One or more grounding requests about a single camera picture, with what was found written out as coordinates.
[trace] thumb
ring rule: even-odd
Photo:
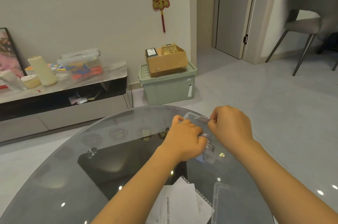
[[[215,120],[210,120],[208,122],[208,127],[214,134],[216,132],[216,124],[217,124],[217,122]]]
[[[207,143],[208,143],[208,140],[206,139],[206,137],[198,137],[198,141],[197,141],[198,155],[203,153]]]

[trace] door hinge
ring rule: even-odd
[[[248,43],[248,38],[249,38],[249,34],[245,35],[245,37],[243,39],[244,45],[246,45]]]

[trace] drawer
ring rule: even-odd
[[[40,113],[38,116],[48,129],[53,130],[100,119],[126,109],[126,101],[121,95]]]
[[[0,122],[0,142],[48,131],[35,115],[24,116]]]

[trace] floor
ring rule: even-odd
[[[298,56],[251,65],[216,49],[198,53],[195,98],[171,103],[209,116],[238,107],[255,139],[290,173],[338,212],[338,70],[335,55]],[[147,105],[143,89],[134,106]],[[81,128],[0,147],[0,215],[33,171]]]

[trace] hand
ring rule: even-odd
[[[199,137],[203,134],[201,127],[197,127],[190,120],[184,120],[176,115],[171,128],[160,146],[167,154],[175,157],[177,163],[199,156],[206,147],[207,139]]]
[[[250,119],[237,108],[218,106],[210,119],[210,130],[230,153],[236,154],[254,141]]]

